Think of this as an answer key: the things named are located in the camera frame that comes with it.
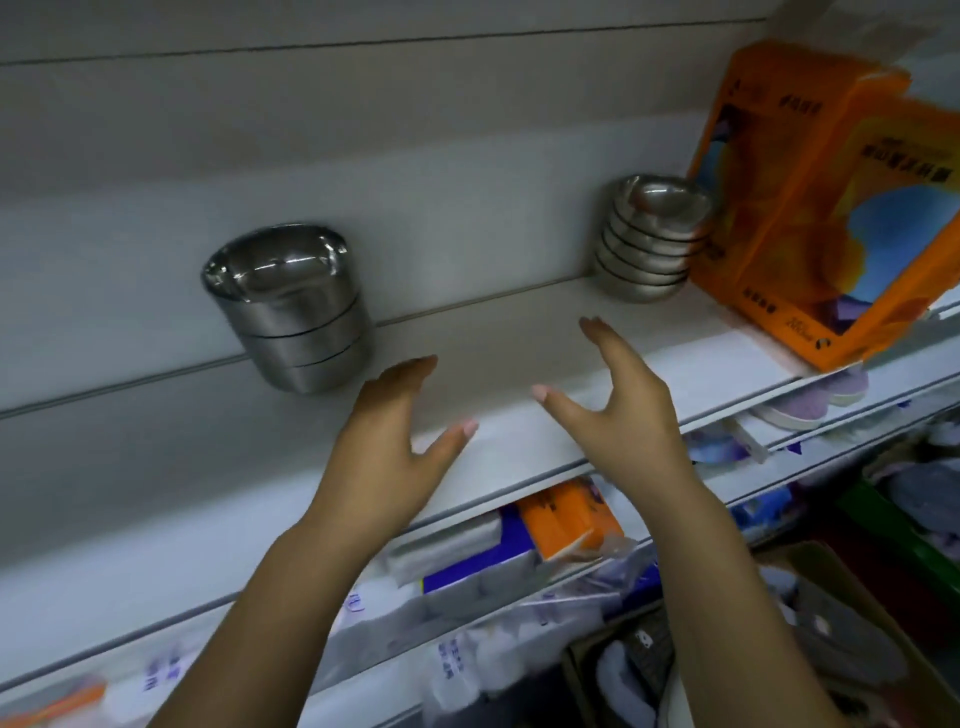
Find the small orange tissue pack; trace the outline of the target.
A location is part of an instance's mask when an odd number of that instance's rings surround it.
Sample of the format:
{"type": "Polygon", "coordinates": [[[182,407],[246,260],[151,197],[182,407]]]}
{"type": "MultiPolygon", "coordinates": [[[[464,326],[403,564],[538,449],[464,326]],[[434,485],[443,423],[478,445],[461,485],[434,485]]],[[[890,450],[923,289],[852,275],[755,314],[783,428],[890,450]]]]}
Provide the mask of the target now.
{"type": "Polygon", "coordinates": [[[630,543],[602,492],[586,475],[527,495],[516,506],[543,563],[590,561],[630,543]]]}

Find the person's right forearm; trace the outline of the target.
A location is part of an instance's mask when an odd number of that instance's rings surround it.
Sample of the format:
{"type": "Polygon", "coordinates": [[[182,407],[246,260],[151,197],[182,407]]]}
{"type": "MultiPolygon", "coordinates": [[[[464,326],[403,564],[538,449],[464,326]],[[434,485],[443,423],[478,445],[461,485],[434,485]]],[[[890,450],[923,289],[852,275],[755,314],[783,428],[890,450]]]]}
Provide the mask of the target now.
{"type": "Polygon", "coordinates": [[[728,509],[688,460],[635,506],[653,537],[695,728],[848,728],[728,509]]]}

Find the large orange tissue pack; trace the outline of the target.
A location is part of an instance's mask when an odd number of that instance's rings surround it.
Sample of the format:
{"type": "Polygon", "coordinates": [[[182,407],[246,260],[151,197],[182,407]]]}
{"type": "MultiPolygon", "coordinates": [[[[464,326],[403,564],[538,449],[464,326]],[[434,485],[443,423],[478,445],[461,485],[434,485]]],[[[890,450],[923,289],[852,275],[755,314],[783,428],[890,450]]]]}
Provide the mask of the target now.
{"type": "Polygon", "coordinates": [[[960,111],[852,102],[730,306],[822,372],[889,348],[960,284],[960,111]]]}
{"type": "Polygon", "coordinates": [[[858,98],[900,96],[903,68],[772,39],[730,58],[687,176],[718,203],[690,280],[727,306],[753,249],[770,230],[858,98]]]}

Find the white pack with blue print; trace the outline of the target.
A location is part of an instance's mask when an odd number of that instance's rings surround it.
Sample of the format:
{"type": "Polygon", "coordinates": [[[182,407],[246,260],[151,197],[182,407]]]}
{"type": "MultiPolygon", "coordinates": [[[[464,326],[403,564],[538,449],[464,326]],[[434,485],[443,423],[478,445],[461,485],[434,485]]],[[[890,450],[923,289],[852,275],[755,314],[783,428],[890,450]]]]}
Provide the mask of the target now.
{"type": "Polygon", "coordinates": [[[334,619],[321,666],[344,679],[413,650],[424,641],[428,608],[421,580],[393,577],[355,585],[334,619]]]}

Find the person's right hand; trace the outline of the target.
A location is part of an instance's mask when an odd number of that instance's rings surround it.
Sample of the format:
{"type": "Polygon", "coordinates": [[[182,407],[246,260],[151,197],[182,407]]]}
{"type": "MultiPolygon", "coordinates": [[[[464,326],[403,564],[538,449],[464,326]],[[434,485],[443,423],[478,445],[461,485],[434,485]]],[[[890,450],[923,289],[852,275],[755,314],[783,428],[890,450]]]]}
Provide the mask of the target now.
{"type": "Polygon", "coordinates": [[[596,410],[603,434],[594,446],[579,446],[583,455],[641,512],[692,503],[704,486],[691,465],[666,383],[606,321],[582,318],[579,326],[611,381],[606,405],[596,410]]]}

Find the green crate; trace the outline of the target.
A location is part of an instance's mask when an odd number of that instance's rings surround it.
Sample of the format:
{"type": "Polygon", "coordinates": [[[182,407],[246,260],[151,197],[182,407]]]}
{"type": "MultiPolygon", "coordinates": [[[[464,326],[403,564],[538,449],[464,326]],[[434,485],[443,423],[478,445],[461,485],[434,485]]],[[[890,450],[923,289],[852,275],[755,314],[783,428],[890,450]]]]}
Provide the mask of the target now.
{"type": "Polygon", "coordinates": [[[925,539],[910,516],[864,479],[841,491],[834,504],[960,619],[960,563],[925,539]]]}

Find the pale purple slippers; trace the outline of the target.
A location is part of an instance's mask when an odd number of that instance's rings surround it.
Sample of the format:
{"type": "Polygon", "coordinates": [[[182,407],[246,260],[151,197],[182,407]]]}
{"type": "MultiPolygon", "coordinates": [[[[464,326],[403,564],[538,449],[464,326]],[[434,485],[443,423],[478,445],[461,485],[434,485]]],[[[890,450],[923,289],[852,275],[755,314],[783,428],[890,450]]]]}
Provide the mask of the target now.
{"type": "Polygon", "coordinates": [[[869,372],[855,365],[752,407],[750,413],[780,430],[812,431],[826,420],[831,407],[862,401],[869,386],[869,372]]]}

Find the brown cardboard box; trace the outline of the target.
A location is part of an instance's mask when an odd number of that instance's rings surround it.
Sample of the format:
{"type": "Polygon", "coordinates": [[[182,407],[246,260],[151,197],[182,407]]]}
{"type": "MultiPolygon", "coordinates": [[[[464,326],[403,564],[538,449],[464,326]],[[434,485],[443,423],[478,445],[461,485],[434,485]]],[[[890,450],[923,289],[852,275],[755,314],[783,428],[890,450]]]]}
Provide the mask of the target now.
{"type": "MultiPolygon", "coordinates": [[[[904,654],[906,678],[881,687],[814,668],[848,728],[960,728],[960,695],[833,551],[802,542],[766,554],[760,565],[820,586],[880,627],[904,654]]],[[[695,728],[675,656],[666,610],[655,602],[574,641],[561,668],[586,728],[695,728]]]]}

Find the person's left hand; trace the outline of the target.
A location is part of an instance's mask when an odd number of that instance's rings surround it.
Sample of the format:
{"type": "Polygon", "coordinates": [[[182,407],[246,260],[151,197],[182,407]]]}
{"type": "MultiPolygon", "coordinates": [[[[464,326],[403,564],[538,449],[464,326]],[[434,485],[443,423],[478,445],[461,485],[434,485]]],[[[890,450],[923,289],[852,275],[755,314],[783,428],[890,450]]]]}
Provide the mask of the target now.
{"type": "Polygon", "coordinates": [[[412,447],[414,406],[437,364],[436,355],[408,359],[364,382],[301,520],[363,560],[401,534],[443,481],[416,477],[412,447]]]}

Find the person's left forearm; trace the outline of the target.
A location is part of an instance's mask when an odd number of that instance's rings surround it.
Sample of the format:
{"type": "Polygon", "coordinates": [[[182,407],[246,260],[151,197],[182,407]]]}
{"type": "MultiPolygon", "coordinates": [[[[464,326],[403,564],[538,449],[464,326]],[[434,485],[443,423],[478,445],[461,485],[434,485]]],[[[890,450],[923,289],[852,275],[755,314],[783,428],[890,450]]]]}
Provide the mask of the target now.
{"type": "Polygon", "coordinates": [[[375,519],[304,516],[266,552],[147,728],[296,728],[342,604],[390,539],[375,519]]]}

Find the orange packet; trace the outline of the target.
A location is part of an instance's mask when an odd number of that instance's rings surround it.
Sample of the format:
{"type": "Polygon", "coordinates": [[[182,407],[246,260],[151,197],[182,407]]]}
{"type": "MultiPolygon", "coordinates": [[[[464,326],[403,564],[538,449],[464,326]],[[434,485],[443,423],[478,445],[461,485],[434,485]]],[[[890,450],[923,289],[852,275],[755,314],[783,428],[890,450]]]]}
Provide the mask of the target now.
{"type": "Polygon", "coordinates": [[[99,677],[77,677],[0,703],[0,728],[46,728],[99,704],[107,686],[108,682],[99,677]]]}

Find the blue and white tissue pack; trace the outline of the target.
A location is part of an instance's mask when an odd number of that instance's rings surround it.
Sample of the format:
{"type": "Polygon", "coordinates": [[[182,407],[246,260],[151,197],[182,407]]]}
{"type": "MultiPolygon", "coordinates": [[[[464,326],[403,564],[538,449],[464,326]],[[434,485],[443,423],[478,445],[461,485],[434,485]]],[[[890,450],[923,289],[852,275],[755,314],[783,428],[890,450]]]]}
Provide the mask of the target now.
{"type": "Polygon", "coordinates": [[[520,509],[503,506],[388,552],[398,586],[419,588],[437,614],[466,611],[534,577],[540,556],[520,509]]]}

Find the grey slipper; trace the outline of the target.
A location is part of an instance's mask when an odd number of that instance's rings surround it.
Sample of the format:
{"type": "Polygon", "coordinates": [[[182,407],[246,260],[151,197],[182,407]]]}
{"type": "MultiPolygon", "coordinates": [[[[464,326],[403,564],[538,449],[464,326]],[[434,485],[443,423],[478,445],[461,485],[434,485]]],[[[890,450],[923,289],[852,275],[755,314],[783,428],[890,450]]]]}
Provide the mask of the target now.
{"type": "Polygon", "coordinates": [[[881,627],[790,570],[762,564],[759,573],[818,673],[872,688],[906,679],[906,656],[881,627]]]}

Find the clear plastic bag of packs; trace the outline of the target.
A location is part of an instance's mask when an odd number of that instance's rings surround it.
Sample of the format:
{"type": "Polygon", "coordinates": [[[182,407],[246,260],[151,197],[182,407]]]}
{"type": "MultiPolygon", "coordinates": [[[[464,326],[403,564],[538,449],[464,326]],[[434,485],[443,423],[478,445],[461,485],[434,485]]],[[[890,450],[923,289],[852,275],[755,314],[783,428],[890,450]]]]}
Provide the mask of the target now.
{"type": "Polygon", "coordinates": [[[557,665],[569,644],[622,612],[655,564],[654,548],[648,544],[433,642],[417,674],[423,728],[440,728],[442,720],[557,665]]]}

